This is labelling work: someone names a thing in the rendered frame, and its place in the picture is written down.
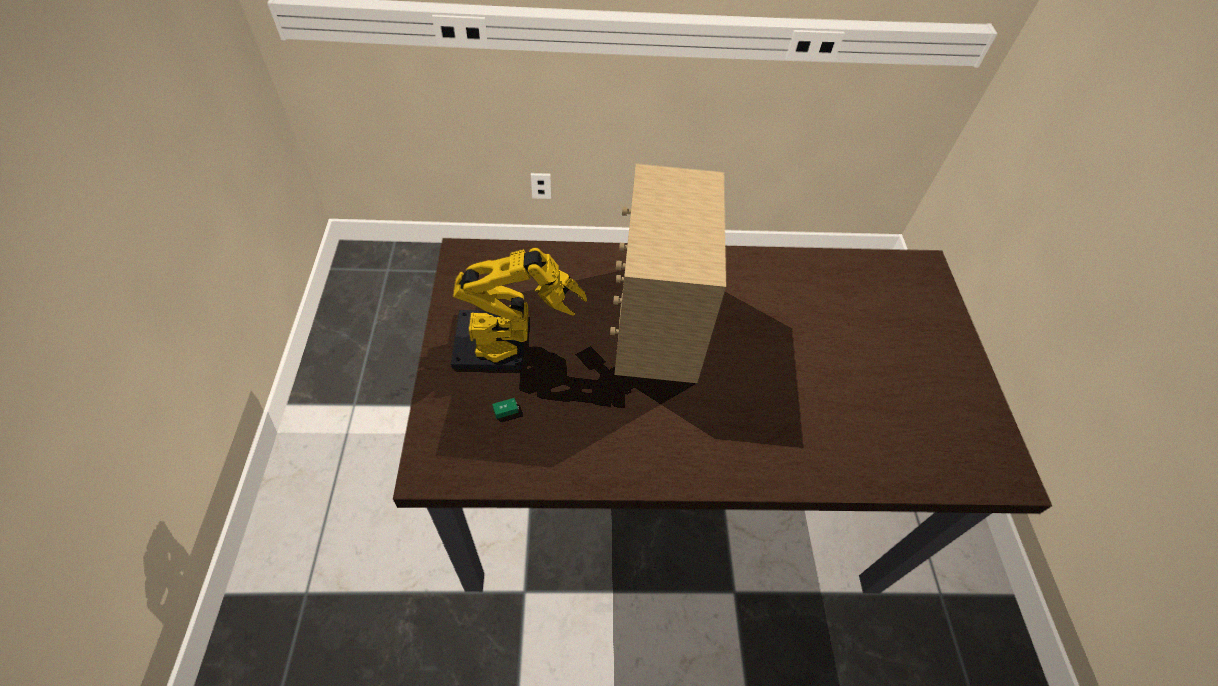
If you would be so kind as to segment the wooden chest of drawers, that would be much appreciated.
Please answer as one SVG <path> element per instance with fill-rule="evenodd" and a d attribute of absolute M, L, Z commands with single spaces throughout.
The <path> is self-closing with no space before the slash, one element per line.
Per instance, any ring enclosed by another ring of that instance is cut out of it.
<path fill-rule="evenodd" d="M 615 374 L 698 383 L 726 289 L 723 172 L 636 164 Z"/>

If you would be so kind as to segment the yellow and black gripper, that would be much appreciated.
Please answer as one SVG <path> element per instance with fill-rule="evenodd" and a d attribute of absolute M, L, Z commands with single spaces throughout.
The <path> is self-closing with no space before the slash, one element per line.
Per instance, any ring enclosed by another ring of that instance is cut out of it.
<path fill-rule="evenodd" d="M 544 301 L 544 303 L 551 306 L 553 309 L 559 309 L 564 313 L 568 313 L 569 316 L 575 316 L 575 313 L 571 309 L 569 309 L 566 305 L 563 303 L 565 294 L 568 292 L 568 290 L 571 290 L 572 292 L 575 291 L 576 294 L 579 294 L 579 297 L 582 299 L 585 302 L 587 301 L 586 294 L 581 288 L 579 288 L 577 281 L 572 280 L 566 273 L 561 271 L 558 272 L 559 277 L 557 277 L 555 281 L 552 285 L 538 286 L 533 291 L 535 292 L 540 291 L 538 292 L 540 297 Z"/>

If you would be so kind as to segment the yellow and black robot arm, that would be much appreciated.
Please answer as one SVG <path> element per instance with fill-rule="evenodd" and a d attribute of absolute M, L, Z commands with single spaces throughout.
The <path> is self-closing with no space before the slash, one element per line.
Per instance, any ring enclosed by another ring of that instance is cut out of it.
<path fill-rule="evenodd" d="M 485 273 L 488 275 L 477 280 L 479 275 Z M 454 299 L 474 303 L 488 313 L 501 316 L 473 313 L 471 331 L 473 339 L 476 340 L 476 357 L 498 362 L 516 355 L 515 345 L 496 341 L 496 338 L 519 342 L 527 341 L 527 303 L 524 302 L 523 292 L 502 285 L 525 281 L 530 277 L 533 277 L 540 286 L 552 285 L 559 277 L 558 264 L 549 253 L 542 253 L 540 249 L 530 249 L 527 253 L 520 250 L 512 252 L 510 257 L 471 264 L 465 273 L 460 272 L 456 278 Z M 512 301 L 510 307 L 502 303 L 499 299 Z"/>

